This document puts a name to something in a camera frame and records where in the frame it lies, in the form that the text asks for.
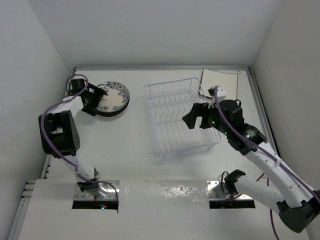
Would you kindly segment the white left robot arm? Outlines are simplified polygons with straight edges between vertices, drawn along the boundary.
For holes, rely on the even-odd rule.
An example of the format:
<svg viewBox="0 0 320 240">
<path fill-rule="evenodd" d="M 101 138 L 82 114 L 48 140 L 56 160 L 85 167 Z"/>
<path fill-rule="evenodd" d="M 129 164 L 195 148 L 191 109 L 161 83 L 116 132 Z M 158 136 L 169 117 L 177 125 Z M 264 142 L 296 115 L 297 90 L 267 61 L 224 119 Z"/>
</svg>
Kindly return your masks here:
<svg viewBox="0 0 320 240">
<path fill-rule="evenodd" d="M 96 116 L 105 91 L 91 84 L 83 74 L 66 81 L 66 96 L 62 102 L 48 107 L 38 117 L 42 149 L 46 155 L 64 161 L 75 175 L 81 192 L 91 197 L 103 194 L 98 171 L 80 153 L 81 140 L 75 118 L 79 112 Z"/>
</svg>

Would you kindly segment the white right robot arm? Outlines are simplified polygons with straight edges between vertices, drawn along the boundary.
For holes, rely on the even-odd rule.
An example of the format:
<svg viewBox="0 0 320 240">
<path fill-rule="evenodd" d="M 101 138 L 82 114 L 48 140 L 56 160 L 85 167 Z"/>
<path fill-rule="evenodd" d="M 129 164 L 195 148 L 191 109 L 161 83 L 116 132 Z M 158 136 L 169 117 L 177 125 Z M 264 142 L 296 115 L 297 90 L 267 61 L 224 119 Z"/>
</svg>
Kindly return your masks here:
<svg viewBox="0 0 320 240">
<path fill-rule="evenodd" d="M 301 233 L 319 216 L 320 192 L 293 173 L 267 138 L 245 122 L 239 100 L 222 100 L 213 107 L 196 102 L 182 120 L 194 129 L 198 117 L 201 129 L 214 128 L 224 134 L 230 146 L 254 163 L 275 186 L 266 187 L 236 169 L 224 178 L 220 188 L 226 196 L 249 195 L 274 211 L 295 233 Z"/>
</svg>

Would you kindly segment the dark red round plate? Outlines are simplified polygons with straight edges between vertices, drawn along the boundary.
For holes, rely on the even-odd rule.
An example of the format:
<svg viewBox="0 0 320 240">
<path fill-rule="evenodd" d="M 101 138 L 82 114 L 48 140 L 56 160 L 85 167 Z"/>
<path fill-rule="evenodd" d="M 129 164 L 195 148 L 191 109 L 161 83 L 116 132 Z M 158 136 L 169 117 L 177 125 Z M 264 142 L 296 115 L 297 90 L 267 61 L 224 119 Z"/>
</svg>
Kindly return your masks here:
<svg viewBox="0 0 320 240">
<path fill-rule="evenodd" d="M 120 105 L 119 103 L 117 104 L 104 103 L 104 104 L 99 104 L 96 110 L 97 110 L 97 114 L 98 112 L 103 112 L 103 113 L 122 112 L 126 110 L 128 105 L 129 105 L 129 102 L 123 105 Z"/>
</svg>

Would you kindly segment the black white speckled plate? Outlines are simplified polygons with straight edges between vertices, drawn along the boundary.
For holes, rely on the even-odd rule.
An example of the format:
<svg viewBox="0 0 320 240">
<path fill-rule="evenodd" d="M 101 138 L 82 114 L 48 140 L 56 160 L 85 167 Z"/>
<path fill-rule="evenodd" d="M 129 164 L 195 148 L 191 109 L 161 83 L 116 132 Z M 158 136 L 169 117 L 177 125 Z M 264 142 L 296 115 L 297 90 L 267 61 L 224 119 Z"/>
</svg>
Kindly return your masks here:
<svg viewBox="0 0 320 240">
<path fill-rule="evenodd" d="M 130 102 L 130 92 L 128 88 L 117 81 L 106 81 L 97 85 L 98 88 L 106 91 L 99 104 L 120 104 L 124 105 Z"/>
</svg>

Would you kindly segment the red floral round plate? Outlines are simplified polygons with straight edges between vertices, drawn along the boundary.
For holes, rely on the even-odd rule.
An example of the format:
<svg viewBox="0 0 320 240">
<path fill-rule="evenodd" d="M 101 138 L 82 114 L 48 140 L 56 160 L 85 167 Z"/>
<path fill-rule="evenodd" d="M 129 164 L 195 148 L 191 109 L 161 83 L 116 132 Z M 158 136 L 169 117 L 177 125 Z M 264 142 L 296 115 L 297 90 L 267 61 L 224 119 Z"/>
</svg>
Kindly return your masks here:
<svg viewBox="0 0 320 240">
<path fill-rule="evenodd" d="M 101 118 L 110 119 L 110 118 L 116 118 L 120 116 L 121 114 L 124 114 L 126 110 L 123 111 L 117 111 L 117 112 L 98 112 L 97 115 Z"/>
</svg>

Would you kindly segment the square grey plate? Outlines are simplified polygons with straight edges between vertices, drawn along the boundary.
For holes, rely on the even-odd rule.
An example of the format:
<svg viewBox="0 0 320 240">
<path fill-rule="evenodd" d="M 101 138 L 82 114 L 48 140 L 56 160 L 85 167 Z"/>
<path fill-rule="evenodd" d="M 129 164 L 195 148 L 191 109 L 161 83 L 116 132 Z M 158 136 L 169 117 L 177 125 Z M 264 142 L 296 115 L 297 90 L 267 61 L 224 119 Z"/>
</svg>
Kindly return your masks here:
<svg viewBox="0 0 320 240">
<path fill-rule="evenodd" d="M 200 84 L 203 96 L 205 96 L 207 100 L 211 99 L 208 89 L 215 86 L 221 86 L 225 90 L 228 99 L 235 100 L 237 98 L 237 73 L 226 73 L 204 68 Z"/>
</svg>

